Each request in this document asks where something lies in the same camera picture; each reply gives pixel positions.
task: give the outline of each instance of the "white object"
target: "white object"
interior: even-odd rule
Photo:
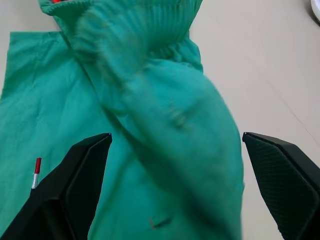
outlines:
[[[320,22],[320,0],[311,0],[311,8],[315,17]]]

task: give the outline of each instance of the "green cloth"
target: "green cloth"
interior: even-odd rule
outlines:
[[[189,28],[201,0],[40,0],[62,32],[14,32],[0,102],[0,235],[84,138],[112,133],[89,240],[239,240],[243,163]]]

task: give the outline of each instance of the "red marker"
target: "red marker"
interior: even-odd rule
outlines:
[[[33,189],[35,189],[38,186],[38,177],[39,177],[39,173],[40,173],[40,165],[41,165],[41,157],[38,157],[36,159],[36,162],[35,162],[35,170],[34,170],[34,174],[33,174],[31,193],[32,193]]]

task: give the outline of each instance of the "green fabric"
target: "green fabric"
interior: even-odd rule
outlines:
[[[189,28],[201,0],[74,0],[12,33],[0,102],[0,235],[84,138],[112,133],[90,240],[239,240],[237,127]]]

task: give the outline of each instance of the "red tip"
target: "red tip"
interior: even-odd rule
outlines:
[[[35,170],[34,170],[35,174],[40,173],[40,165],[41,165],[41,157],[38,157],[35,162]]]

